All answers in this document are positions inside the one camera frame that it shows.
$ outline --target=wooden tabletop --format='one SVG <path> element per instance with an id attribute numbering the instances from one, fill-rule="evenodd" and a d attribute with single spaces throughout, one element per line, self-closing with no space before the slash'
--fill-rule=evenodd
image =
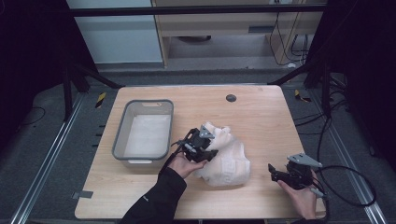
<path id="1" fill-rule="evenodd" d="M 226 96 L 236 96 L 228 102 Z M 245 144 L 251 162 L 249 181 L 237 187 L 210 187 L 190 175 L 176 219 L 289 218 L 297 217 L 288 195 L 271 181 L 268 163 L 286 171 L 287 156 L 304 152 L 282 90 L 278 86 L 161 86 L 128 87 L 119 90 L 80 198 L 78 218 L 121 218 L 156 182 L 159 169 L 125 167 L 111 149 L 125 105 L 132 100 L 169 99 L 174 104 L 171 143 L 191 128 L 211 121 L 229 126 Z M 318 201 L 318 216 L 324 206 Z"/>

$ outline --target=human hand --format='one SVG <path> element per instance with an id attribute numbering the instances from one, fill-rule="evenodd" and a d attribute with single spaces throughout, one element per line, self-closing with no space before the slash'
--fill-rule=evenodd
<path id="1" fill-rule="evenodd" d="M 184 152 L 179 152 L 168 167 L 176 171 L 184 179 L 193 171 L 203 168 L 206 163 L 207 161 L 191 162 L 186 159 Z"/>
<path id="2" fill-rule="evenodd" d="M 313 171 L 312 176 L 314 177 L 314 180 L 317 179 L 317 175 Z M 282 180 L 278 180 L 277 184 L 289 194 L 294 209 L 301 217 L 305 219 L 317 218 L 317 195 L 311 191 L 311 188 L 314 188 L 313 185 L 304 189 L 293 189 Z"/>

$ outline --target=black jacket sleeve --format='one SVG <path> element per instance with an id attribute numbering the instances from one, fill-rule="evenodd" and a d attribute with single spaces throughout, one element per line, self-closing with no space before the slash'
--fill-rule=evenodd
<path id="1" fill-rule="evenodd" d="M 128 210 L 120 224 L 172 223 L 178 200 L 186 187 L 176 171 L 166 168 L 154 187 Z"/>

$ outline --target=cabinet door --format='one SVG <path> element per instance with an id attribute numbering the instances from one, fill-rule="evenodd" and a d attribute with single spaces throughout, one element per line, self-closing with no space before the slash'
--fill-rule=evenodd
<path id="1" fill-rule="evenodd" d="M 67 0 L 70 8 L 151 7 L 149 0 Z M 96 64 L 162 63 L 153 16 L 82 17 L 78 27 Z"/>
<path id="2" fill-rule="evenodd" d="M 156 7 L 267 5 L 269 0 L 153 0 Z M 245 35 L 249 27 L 271 27 L 276 13 L 230 13 L 205 15 L 160 15 L 162 36 Z"/>

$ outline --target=black cable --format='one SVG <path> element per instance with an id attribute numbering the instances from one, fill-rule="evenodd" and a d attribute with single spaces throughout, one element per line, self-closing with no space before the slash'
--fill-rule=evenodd
<path id="1" fill-rule="evenodd" d="M 337 104 L 332 105 L 331 110 L 334 110 L 334 109 L 336 109 L 338 106 L 344 105 L 344 104 L 346 104 L 346 103 L 347 103 L 347 100 L 342 100 L 342 101 L 338 102 Z"/>
<path id="2" fill-rule="evenodd" d="M 299 135 L 318 135 L 320 133 L 298 133 Z"/>
<path id="3" fill-rule="evenodd" d="M 41 106 L 33 106 L 32 109 L 41 109 L 41 110 L 43 111 L 43 114 L 41 115 L 40 118 L 38 118 L 38 119 L 36 119 L 36 120 L 34 120 L 34 121 L 31 121 L 31 122 L 22 123 L 21 125 L 30 125 L 30 124 L 34 124 L 34 123 L 38 122 L 39 120 L 43 119 L 44 116 L 46 115 L 46 109 L 44 109 L 44 108 L 41 107 Z"/>
<path id="4" fill-rule="evenodd" d="M 303 62 L 305 63 L 306 57 L 308 56 L 308 35 L 305 35 L 305 41 L 304 41 L 304 51 L 303 51 Z"/>
<path id="5" fill-rule="evenodd" d="M 313 118 L 313 119 L 311 119 L 311 120 L 308 120 L 308 121 L 303 122 L 303 123 L 296 124 L 295 126 L 296 126 L 296 127 L 298 127 L 298 126 L 303 126 L 303 125 L 308 124 L 308 123 L 311 123 L 311 122 L 313 122 L 313 121 L 315 121 L 315 120 L 317 120 L 317 119 L 320 119 L 322 116 L 323 116 L 323 113 L 321 113 L 320 115 L 318 115 L 317 117 L 315 117 L 315 118 Z"/>
<path id="6" fill-rule="evenodd" d="M 275 31 L 275 28 L 277 28 L 277 32 L 279 33 L 279 39 L 280 39 L 280 42 L 281 42 L 282 48 L 283 48 L 283 53 L 285 54 L 286 58 L 288 60 L 290 60 L 290 62 L 288 62 L 288 63 L 278 63 L 276 59 L 275 59 L 275 62 L 276 62 L 277 65 L 287 65 L 289 63 L 298 62 L 298 60 L 290 59 L 288 54 L 286 53 L 285 44 L 283 43 L 282 35 L 280 34 L 280 30 L 279 30 L 279 22 L 278 22 L 278 20 L 279 20 L 279 12 L 276 13 L 276 21 L 275 21 L 275 24 L 274 24 L 274 29 L 273 29 L 272 33 L 270 34 L 270 49 L 271 49 L 271 51 L 272 51 L 272 53 L 274 55 L 274 58 L 275 58 L 275 52 L 274 52 L 274 49 L 272 48 L 272 35 L 273 35 L 274 31 Z"/>
<path id="7" fill-rule="evenodd" d="M 325 124 L 323 126 L 322 132 L 321 132 L 320 137 L 319 137 L 318 148 L 317 148 L 317 161 L 318 162 L 320 162 L 320 146 L 321 146 L 321 142 L 323 140 L 323 134 L 325 133 L 325 127 L 327 126 L 327 123 L 331 119 L 332 118 L 326 118 Z M 342 196 L 341 194 L 336 192 L 336 190 L 331 187 L 331 185 L 327 182 L 326 178 L 324 177 L 322 171 L 329 170 L 329 169 L 347 169 L 347 170 L 349 170 L 349 171 L 351 171 L 351 172 L 353 172 L 355 174 L 360 175 L 366 181 L 367 185 L 369 186 L 370 191 L 373 194 L 373 199 L 369 203 L 354 203 L 354 202 L 346 199 L 344 196 Z M 349 167 L 346 167 L 346 166 L 341 166 L 341 165 L 330 165 L 330 166 L 325 166 L 325 167 L 322 167 L 322 168 L 318 168 L 316 173 L 320 174 L 323 182 L 332 191 L 332 193 L 334 193 L 337 197 L 339 197 L 341 200 L 343 200 L 346 203 L 349 203 L 349 204 L 351 204 L 353 206 L 357 206 L 357 207 L 366 207 L 366 206 L 372 205 L 376 201 L 376 191 L 375 191 L 375 188 L 373 187 L 372 183 L 367 179 L 366 176 L 364 176 L 362 173 L 360 173 L 360 172 L 358 172 L 358 171 L 356 171 L 356 170 L 354 170 L 352 168 L 349 168 Z"/>
<path id="8" fill-rule="evenodd" d="M 317 113 L 317 114 L 313 114 L 313 115 L 308 115 L 308 116 L 305 116 L 305 117 L 302 117 L 302 118 L 298 118 L 298 119 L 294 119 L 294 120 L 307 119 L 307 118 L 311 118 L 311 117 L 314 117 L 314 116 L 317 116 L 317 115 L 323 115 L 323 113 Z"/>
<path id="9" fill-rule="evenodd" d="M 332 75 L 330 75 L 330 79 L 334 83 L 334 85 L 336 85 L 339 89 L 345 90 L 347 88 L 346 83 L 343 83 L 342 81 L 338 80 L 337 78 L 332 77 Z"/>
<path id="10" fill-rule="evenodd" d="M 175 145 L 175 144 L 178 144 L 178 147 L 177 147 L 177 149 L 169 156 L 169 158 L 165 161 L 165 163 L 163 164 L 163 167 L 161 168 L 160 172 L 158 173 L 158 178 L 160 178 L 160 176 L 161 176 L 161 175 L 163 174 L 163 172 L 165 171 L 166 167 L 169 166 L 169 164 L 173 161 L 173 159 L 176 157 L 176 155 L 177 155 L 179 152 L 183 151 L 183 150 L 182 150 L 182 144 L 184 144 L 184 141 L 179 140 L 179 141 L 173 143 L 173 144 L 171 145 L 171 147 L 172 147 L 173 145 Z"/>
<path id="11" fill-rule="evenodd" d="M 333 189 L 331 187 L 331 185 L 327 182 L 326 178 L 324 177 L 324 175 L 322 173 L 323 171 L 330 170 L 330 169 L 346 169 L 346 170 L 348 170 L 348 171 L 350 171 L 352 173 L 355 173 L 355 174 L 359 175 L 360 177 L 362 177 L 364 179 L 364 181 L 366 182 L 366 184 L 368 185 L 368 187 L 370 188 L 370 191 L 373 194 L 373 199 L 370 202 L 368 202 L 368 203 L 354 203 L 354 202 L 348 200 L 347 198 L 345 198 L 344 196 L 342 196 L 341 194 L 339 194 L 335 189 Z M 350 205 L 353 205 L 353 206 L 356 206 L 356 207 L 366 207 L 366 206 L 370 206 L 370 205 L 375 203 L 375 201 L 376 201 L 376 191 L 375 191 L 375 188 L 374 188 L 373 184 L 370 182 L 370 180 L 364 174 L 358 172 L 357 170 L 354 170 L 354 169 L 352 169 L 350 167 L 342 166 L 342 165 L 330 165 L 330 166 L 324 166 L 322 168 L 319 168 L 318 169 L 318 173 L 320 173 L 320 176 L 321 176 L 323 182 L 326 184 L 327 188 L 329 188 L 332 191 L 332 193 L 334 193 L 338 198 L 340 198 L 344 202 L 349 203 Z"/>
<path id="12" fill-rule="evenodd" d="M 338 85 L 336 85 L 336 84 L 333 84 L 333 83 L 330 83 L 330 88 L 331 88 L 332 90 L 345 91 L 345 89 L 343 89 L 343 88 L 341 88 L 340 86 L 338 86 Z"/>
<path id="13" fill-rule="evenodd" d="M 325 127 L 323 127 L 324 128 L 324 131 L 323 131 L 323 128 L 322 128 L 322 131 L 320 132 L 320 133 L 298 133 L 298 134 L 305 134 L 305 135 L 318 135 L 318 134 L 322 134 L 322 132 L 326 132 L 327 130 L 329 130 L 329 128 L 330 128 L 330 126 L 332 125 L 332 120 L 330 121 L 330 123 L 329 123 L 329 125 L 327 125 L 327 127 L 325 126 Z"/>
<path id="14" fill-rule="evenodd" d="M 319 189 L 320 192 L 325 193 L 325 190 L 324 190 L 324 187 L 323 187 L 322 183 L 321 183 L 317 178 L 312 177 L 312 179 L 314 180 L 314 186 L 315 186 L 317 189 Z"/>
<path id="15" fill-rule="evenodd" d="M 294 49 L 294 45 L 296 43 L 297 36 L 298 35 L 295 35 L 294 38 L 293 38 L 293 41 L 291 42 L 290 52 L 291 52 L 292 55 L 294 55 L 296 57 L 301 57 L 301 56 L 303 56 L 303 54 L 306 55 L 306 53 L 309 51 L 309 50 L 307 50 L 307 43 L 306 43 L 307 40 L 308 40 L 308 35 L 305 35 L 305 41 L 304 41 L 303 49 Z"/>

